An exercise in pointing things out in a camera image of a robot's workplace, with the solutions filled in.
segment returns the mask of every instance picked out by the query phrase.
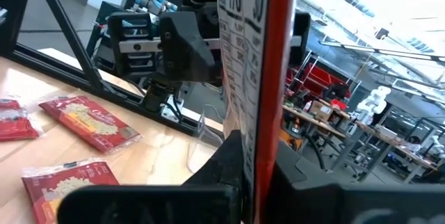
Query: metal rack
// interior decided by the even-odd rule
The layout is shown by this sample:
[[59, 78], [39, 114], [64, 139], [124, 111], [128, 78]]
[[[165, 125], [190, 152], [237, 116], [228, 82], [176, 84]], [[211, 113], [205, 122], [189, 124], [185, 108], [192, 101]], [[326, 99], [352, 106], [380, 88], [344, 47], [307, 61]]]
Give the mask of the metal rack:
[[1, 56], [178, 131], [189, 135], [195, 132], [197, 121], [185, 116], [181, 124], [166, 120], [158, 113], [143, 107], [141, 105], [143, 100], [141, 96], [103, 80], [92, 62], [91, 56], [88, 55], [82, 45], [60, 1], [45, 1], [54, 14], [64, 36], [67, 38], [74, 56], [81, 66], [81, 70], [17, 42], [28, 0], [0, 0], [0, 7], [8, 11], [5, 22], [0, 26]]
[[351, 77], [350, 74], [345, 73], [343, 70], [340, 70], [339, 68], [337, 68], [335, 65], [333, 65], [329, 61], [325, 60], [324, 58], [321, 58], [320, 56], [314, 56], [312, 54], [312, 51], [310, 51], [306, 55], [304, 61], [302, 62], [302, 65], [297, 70], [296, 74], [293, 76], [293, 80], [292, 80], [291, 84], [289, 85], [289, 87], [291, 87], [295, 82], [304, 84], [306, 81], [311, 81], [324, 89], [328, 89], [328, 87], [326, 87], [325, 85], [323, 85], [323, 84], [319, 83], [318, 81], [314, 80], [313, 78], [309, 77], [309, 74], [303, 80], [299, 79], [299, 77], [302, 74], [302, 72], [304, 71], [304, 69], [307, 67], [307, 65], [309, 65], [311, 63], [310, 62], [311, 58], [314, 59], [314, 62], [312, 63], [311, 68], [309, 69], [309, 74], [312, 73], [312, 70], [314, 69], [314, 67], [316, 67], [316, 64], [318, 62], [328, 66], [329, 68], [333, 69], [334, 71], [336, 71], [339, 74], [343, 75], [344, 77], [348, 78], [346, 83], [348, 83], [350, 87], [353, 87], [353, 89], [350, 93], [350, 97], [352, 97], [354, 95], [355, 91], [359, 88], [360, 84], [362, 83], [362, 81], [356, 82], [356, 80], [354, 80], [354, 77]]

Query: white robot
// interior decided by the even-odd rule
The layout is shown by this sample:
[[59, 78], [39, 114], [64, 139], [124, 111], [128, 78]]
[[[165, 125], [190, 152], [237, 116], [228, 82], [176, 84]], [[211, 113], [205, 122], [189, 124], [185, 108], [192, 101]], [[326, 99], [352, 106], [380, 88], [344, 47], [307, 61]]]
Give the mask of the white robot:
[[430, 138], [426, 139], [422, 143], [422, 147], [429, 148], [432, 144], [434, 145], [431, 147], [429, 153], [438, 154], [440, 159], [445, 159], [445, 146], [443, 146], [439, 142], [439, 137], [437, 135], [431, 136]]
[[[374, 114], [382, 113], [387, 106], [385, 98], [390, 93], [391, 89], [385, 86], [379, 86], [372, 90], [371, 94], [358, 104], [357, 109], [351, 114], [351, 118], [369, 125], [373, 121]], [[357, 125], [351, 126], [348, 133], [353, 134], [356, 128]]]

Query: white sign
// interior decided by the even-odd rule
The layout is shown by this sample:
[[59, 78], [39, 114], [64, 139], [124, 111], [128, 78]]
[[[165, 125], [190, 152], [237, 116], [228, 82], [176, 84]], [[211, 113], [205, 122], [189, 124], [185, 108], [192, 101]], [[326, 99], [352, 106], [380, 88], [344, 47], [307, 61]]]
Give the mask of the white sign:
[[244, 171], [251, 198], [267, 7], [268, 0], [218, 0], [227, 95], [241, 128]]
[[331, 108], [328, 106], [322, 106], [320, 111], [322, 111], [323, 113], [329, 114], [331, 112]]

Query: red snack bag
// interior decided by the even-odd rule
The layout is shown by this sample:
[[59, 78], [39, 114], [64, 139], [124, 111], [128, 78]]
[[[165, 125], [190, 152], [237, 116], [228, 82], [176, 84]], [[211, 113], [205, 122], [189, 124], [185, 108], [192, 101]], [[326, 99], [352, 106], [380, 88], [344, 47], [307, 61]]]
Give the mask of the red snack bag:
[[0, 141], [18, 141], [38, 138], [42, 130], [31, 122], [19, 102], [0, 99]]
[[22, 181], [33, 205], [37, 224], [56, 224], [62, 199], [90, 185], [119, 185], [108, 165], [89, 159], [46, 168], [25, 168]]
[[140, 134], [86, 96], [39, 104], [51, 117], [102, 152], [112, 152]]
[[19, 102], [13, 99], [0, 99], [0, 109], [22, 109]]

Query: workbench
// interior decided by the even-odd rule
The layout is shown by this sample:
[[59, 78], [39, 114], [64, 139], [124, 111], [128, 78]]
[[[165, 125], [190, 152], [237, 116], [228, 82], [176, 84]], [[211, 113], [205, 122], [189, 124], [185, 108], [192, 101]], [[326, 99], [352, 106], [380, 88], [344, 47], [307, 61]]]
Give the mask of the workbench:
[[[321, 103], [323, 103], [326, 106], [330, 106], [330, 104], [322, 99], [319, 100]], [[350, 116], [337, 108], [332, 108], [337, 114], [339, 114], [341, 117], [343, 117], [346, 120], [350, 120]], [[411, 171], [411, 173], [403, 180], [403, 183], [407, 184], [410, 183], [412, 178], [415, 175], [418, 175], [421, 172], [422, 168], [432, 168], [436, 170], [436, 167], [429, 161], [426, 161], [425, 159], [422, 159], [421, 157], [415, 155], [409, 150], [406, 150], [401, 147], [401, 145], [404, 143], [404, 140], [399, 137], [390, 138], [384, 134], [381, 134], [380, 132], [376, 131], [375, 129], [369, 127], [368, 125], [364, 124], [363, 122], [360, 122], [359, 120], [355, 121], [355, 124], [365, 133], [374, 136], [382, 141], [382, 144], [380, 146], [380, 151], [376, 154], [376, 157], [372, 159], [370, 164], [368, 165], [367, 169], [365, 169], [365, 173], [361, 174], [359, 176], [359, 181], [363, 181], [368, 176], [368, 171], [371, 172], [377, 164], [379, 164], [389, 153], [391, 148], [396, 148], [407, 155], [407, 157], [411, 158], [413, 162], [416, 164], [415, 168]], [[350, 151], [352, 151], [352, 148], [354, 148], [357, 141], [352, 141], [350, 146], [346, 146], [346, 148], [342, 151], [342, 154], [340, 154], [340, 157], [336, 160], [334, 165], [331, 167], [331, 170], [334, 170], [340, 163], [344, 162], [344, 160], [349, 155]]]
[[297, 116], [298, 118], [307, 121], [308, 123], [310, 123], [311, 125], [316, 125], [317, 127], [321, 127], [324, 130], [327, 130], [331, 133], [333, 133], [334, 135], [336, 135], [339, 138], [345, 138], [346, 135], [344, 133], [341, 133], [340, 131], [336, 130], [334, 127], [331, 127], [328, 123], [317, 120], [313, 117], [313, 115], [311, 115], [310, 113], [304, 112], [303, 110], [295, 110], [292, 109], [286, 105], [283, 105], [283, 109], [294, 114], [295, 116]]
[[422, 170], [424, 168], [430, 168], [433, 170], [437, 170], [437, 167], [434, 165], [434, 163], [423, 159], [422, 157], [419, 157], [418, 155], [415, 155], [413, 152], [407, 150], [406, 148], [402, 148], [401, 146], [395, 147], [397, 150], [401, 151], [403, 154], [405, 154], [407, 157], [411, 158], [414, 163], [414, 168], [409, 173], [409, 175], [403, 180], [404, 184], [409, 184], [416, 175], [420, 175]]
[[[42, 52], [79, 66], [77, 59], [55, 49]], [[101, 75], [105, 80], [137, 93], [137, 89], [126, 81], [105, 72]], [[31, 117], [44, 131], [44, 136], [35, 140], [0, 143], [0, 223], [35, 222], [31, 202], [21, 181], [23, 168], [55, 166], [100, 157], [108, 163], [121, 184], [181, 184], [216, 150], [216, 147], [205, 143], [197, 145], [192, 136], [1, 57], [0, 76], [0, 97], [18, 99], [28, 107]], [[141, 133], [143, 138], [116, 153], [99, 153], [37, 106], [39, 102], [70, 95], [87, 95]], [[200, 117], [200, 114], [189, 110], [183, 110], [183, 114], [196, 120]], [[206, 124], [223, 130], [221, 124], [210, 119], [206, 119]]]

